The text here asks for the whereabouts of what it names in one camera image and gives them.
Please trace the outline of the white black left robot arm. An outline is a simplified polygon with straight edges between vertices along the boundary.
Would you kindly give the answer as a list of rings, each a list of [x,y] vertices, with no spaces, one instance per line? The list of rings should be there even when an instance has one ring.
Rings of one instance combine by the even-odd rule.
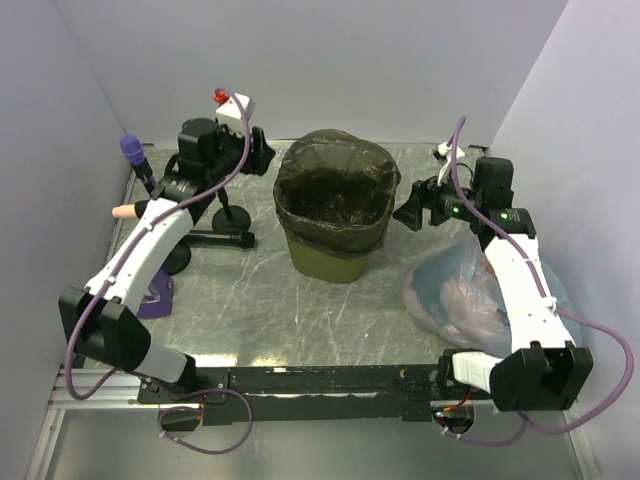
[[[81,355],[162,382],[176,402],[194,396],[194,358],[155,342],[137,317],[139,306],[166,258],[215,195],[239,173],[264,175],[274,155],[263,130],[247,122],[239,132],[228,120],[184,122],[177,153],[150,198],[134,210],[140,218],[130,236],[84,287],[68,287],[59,298],[66,368]]]

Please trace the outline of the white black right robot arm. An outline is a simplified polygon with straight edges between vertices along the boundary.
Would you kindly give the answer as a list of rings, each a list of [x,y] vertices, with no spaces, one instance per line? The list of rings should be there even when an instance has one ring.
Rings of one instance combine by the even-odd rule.
[[[468,222],[492,268],[502,295],[511,338],[499,357],[486,348],[454,349],[440,361],[441,394],[458,398],[470,387],[490,395],[501,411],[569,409],[593,368],[591,352],[576,346],[562,323],[544,277],[536,230],[529,212],[512,205],[514,166],[481,157],[469,187],[456,187],[456,168],[413,183],[408,200],[393,214],[413,231],[449,219]]]

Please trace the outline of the translucent bag with clothes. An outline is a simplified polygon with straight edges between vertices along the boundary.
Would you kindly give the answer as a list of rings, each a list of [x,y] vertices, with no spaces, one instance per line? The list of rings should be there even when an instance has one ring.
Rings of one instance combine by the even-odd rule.
[[[404,305],[420,328],[459,348],[511,354],[511,329],[499,283],[477,237],[463,230],[405,274]]]

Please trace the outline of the grey translucent trash bag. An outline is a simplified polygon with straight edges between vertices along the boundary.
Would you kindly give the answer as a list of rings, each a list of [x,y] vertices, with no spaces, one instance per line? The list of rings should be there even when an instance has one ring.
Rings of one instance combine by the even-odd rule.
[[[273,186],[286,233],[339,258],[382,248],[400,169],[382,146],[336,129],[316,130],[285,152]]]

